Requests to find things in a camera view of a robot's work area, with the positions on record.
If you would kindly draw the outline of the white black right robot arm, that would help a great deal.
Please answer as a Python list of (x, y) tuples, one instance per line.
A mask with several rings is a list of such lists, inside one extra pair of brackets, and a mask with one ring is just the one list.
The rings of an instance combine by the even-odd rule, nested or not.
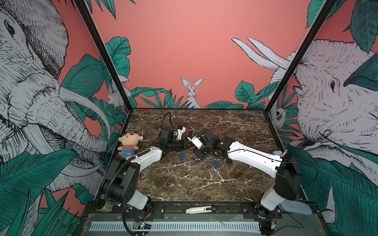
[(195, 154), (200, 159), (210, 154), (217, 158), (239, 161), (274, 178), (275, 183), (263, 194), (260, 207), (273, 211), (280, 206), (289, 213), (299, 212), (300, 204), (296, 199), (303, 176), (293, 156), (286, 152), (280, 155), (268, 154), (229, 137), (219, 139), (207, 128), (197, 134), (190, 134), (188, 140), (195, 146)]

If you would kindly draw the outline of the blue padlock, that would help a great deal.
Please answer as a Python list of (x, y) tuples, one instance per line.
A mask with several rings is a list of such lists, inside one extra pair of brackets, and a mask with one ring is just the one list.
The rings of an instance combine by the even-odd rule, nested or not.
[(218, 160), (213, 159), (213, 166), (215, 169), (221, 168), (221, 163)]
[(185, 160), (187, 158), (187, 156), (184, 153), (181, 153), (181, 154), (179, 154), (179, 158), (181, 160)]

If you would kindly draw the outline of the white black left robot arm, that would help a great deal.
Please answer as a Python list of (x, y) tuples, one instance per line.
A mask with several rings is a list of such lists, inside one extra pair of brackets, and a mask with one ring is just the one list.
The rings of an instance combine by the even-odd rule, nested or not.
[(188, 141), (183, 137), (185, 131), (186, 128), (181, 125), (165, 126), (157, 141), (139, 153), (138, 144), (143, 136), (133, 132), (121, 136), (119, 152), (107, 167), (99, 188), (105, 202), (148, 211), (149, 197), (136, 189), (139, 173), (169, 152), (187, 149)]

